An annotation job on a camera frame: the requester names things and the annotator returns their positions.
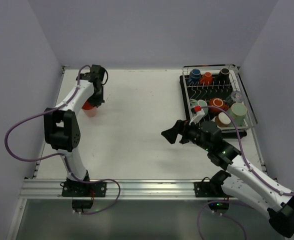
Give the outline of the pale green mug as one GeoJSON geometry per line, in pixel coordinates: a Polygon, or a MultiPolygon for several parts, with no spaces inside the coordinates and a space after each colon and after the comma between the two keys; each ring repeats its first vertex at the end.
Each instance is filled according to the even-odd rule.
{"type": "Polygon", "coordinates": [[[235,102],[227,110],[227,113],[232,117],[238,127],[244,125],[244,120],[247,116],[248,109],[243,103],[235,102]]]}
{"type": "Polygon", "coordinates": [[[204,108],[204,113],[205,113],[205,115],[208,114],[209,109],[206,108],[206,106],[208,105],[206,101],[204,101],[204,100],[202,100],[202,99],[199,99],[199,100],[196,100],[196,99],[190,99],[189,103],[190,103],[190,109],[191,109],[191,112],[192,112],[193,114],[196,113],[195,110],[194,110],[194,108],[197,107],[197,106],[200,106],[201,108],[205,107],[205,108],[204,108]]]}

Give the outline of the steel cup with cork base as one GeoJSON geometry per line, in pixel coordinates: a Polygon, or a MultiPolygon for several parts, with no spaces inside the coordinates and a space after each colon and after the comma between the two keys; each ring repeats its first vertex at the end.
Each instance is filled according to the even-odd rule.
{"type": "Polygon", "coordinates": [[[230,118],[224,113],[220,112],[214,119],[214,122],[220,128],[228,127],[231,124],[230,118]]]}

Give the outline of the pink plastic cup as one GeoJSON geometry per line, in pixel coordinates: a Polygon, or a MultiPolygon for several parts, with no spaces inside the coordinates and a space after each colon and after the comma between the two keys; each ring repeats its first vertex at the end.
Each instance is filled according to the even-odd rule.
{"type": "Polygon", "coordinates": [[[91,105],[87,101],[84,103],[81,109],[89,118],[92,118],[97,114],[97,107],[91,105]]]}

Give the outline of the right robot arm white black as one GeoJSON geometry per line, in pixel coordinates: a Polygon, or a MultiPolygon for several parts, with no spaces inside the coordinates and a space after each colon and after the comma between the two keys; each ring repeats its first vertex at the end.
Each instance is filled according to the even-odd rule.
{"type": "Polygon", "coordinates": [[[215,122],[204,121],[197,126],[193,122],[177,120],[161,135],[170,144],[181,136],[181,144],[193,143],[207,151],[210,161],[222,169],[220,187],[224,194],[263,214],[283,237],[294,235],[294,191],[250,163],[244,153],[223,139],[215,122]]]}

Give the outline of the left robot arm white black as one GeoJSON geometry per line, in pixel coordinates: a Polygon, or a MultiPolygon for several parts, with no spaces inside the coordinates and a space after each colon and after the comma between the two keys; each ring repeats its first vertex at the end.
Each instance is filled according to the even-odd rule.
{"type": "Polygon", "coordinates": [[[89,71],[78,71],[75,85],[67,96],[54,108],[44,112],[45,142],[60,156],[67,171],[67,179],[73,182],[89,182],[79,152],[81,131],[77,116],[83,111],[94,117],[104,102],[104,86],[108,82],[108,71],[101,65],[91,65],[89,71]]]}

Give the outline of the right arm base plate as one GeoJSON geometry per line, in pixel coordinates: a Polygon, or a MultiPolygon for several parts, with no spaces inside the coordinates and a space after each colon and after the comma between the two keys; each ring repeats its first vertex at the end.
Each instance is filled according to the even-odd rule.
{"type": "Polygon", "coordinates": [[[208,177],[195,181],[193,190],[196,198],[225,198],[227,196],[222,190],[222,183],[208,177]]]}

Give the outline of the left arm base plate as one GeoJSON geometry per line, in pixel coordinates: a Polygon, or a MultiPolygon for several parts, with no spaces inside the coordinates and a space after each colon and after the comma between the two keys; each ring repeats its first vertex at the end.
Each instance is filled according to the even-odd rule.
{"type": "Polygon", "coordinates": [[[106,196],[107,183],[98,182],[94,184],[81,183],[79,181],[71,181],[67,179],[60,183],[62,187],[61,195],[63,197],[81,198],[104,198],[106,196]]]}

